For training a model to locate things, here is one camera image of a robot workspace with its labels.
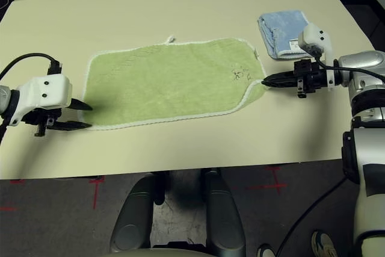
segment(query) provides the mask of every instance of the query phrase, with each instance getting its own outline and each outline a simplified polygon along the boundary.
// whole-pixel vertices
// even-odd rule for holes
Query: red tape mark
[[[104,176],[101,176],[99,179],[90,180],[90,184],[102,183],[104,182]]]
[[[17,208],[15,207],[0,207],[0,211],[8,211],[8,212],[11,212],[11,211],[16,211]]]
[[[250,186],[250,187],[245,187],[245,190],[257,190],[257,189],[274,189],[274,188],[283,188],[287,187],[287,184],[274,184],[274,185],[258,185],[258,186]]]
[[[11,183],[11,184],[24,184],[24,183],[25,183],[25,180],[24,180],[24,179],[20,179],[20,180],[10,180],[10,183]]]
[[[265,167],[265,170],[267,170],[267,171],[276,171],[276,170],[280,170],[280,167],[278,167],[278,166],[267,166],[267,167]]]
[[[102,176],[100,179],[90,180],[90,184],[95,184],[95,191],[94,191],[94,200],[92,208],[96,209],[96,201],[97,201],[97,194],[99,192],[99,184],[104,182],[104,176]]]

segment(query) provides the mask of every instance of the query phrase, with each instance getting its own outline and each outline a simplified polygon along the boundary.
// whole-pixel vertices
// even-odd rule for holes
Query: blue towel
[[[259,17],[259,29],[272,58],[301,58],[310,55],[298,46],[298,35],[308,21],[302,11],[265,13]]]

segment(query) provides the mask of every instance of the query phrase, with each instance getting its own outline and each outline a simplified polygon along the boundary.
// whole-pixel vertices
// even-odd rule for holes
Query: towel tag
[[[298,39],[290,39],[289,40],[289,46],[290,46],[290,50],[292,50],[292,51],[301,51],[302,50],[300,48],[300,46],[298,45]]]

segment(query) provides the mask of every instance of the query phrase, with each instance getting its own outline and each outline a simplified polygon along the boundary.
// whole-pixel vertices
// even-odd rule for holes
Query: foot
[[[273,249],[268,244],[259,246],[257,251],[257,257],[276,257]]]
[[[330,237],[323,231],[314,231],[312,249],[316,257],[338,257]]]

